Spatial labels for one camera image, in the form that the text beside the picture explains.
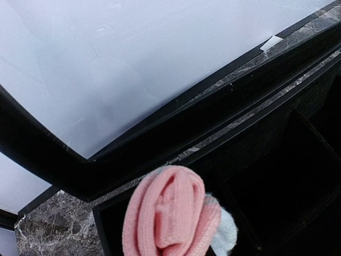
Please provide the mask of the pink patterned sock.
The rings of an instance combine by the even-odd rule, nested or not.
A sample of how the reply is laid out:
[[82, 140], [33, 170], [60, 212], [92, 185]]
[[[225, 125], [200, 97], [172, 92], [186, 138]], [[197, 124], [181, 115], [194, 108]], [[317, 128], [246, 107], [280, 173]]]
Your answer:
[[230, 255], [238, 228], [191, 169], [168, 165], [146, 175], [129, 201], [124, 255]]

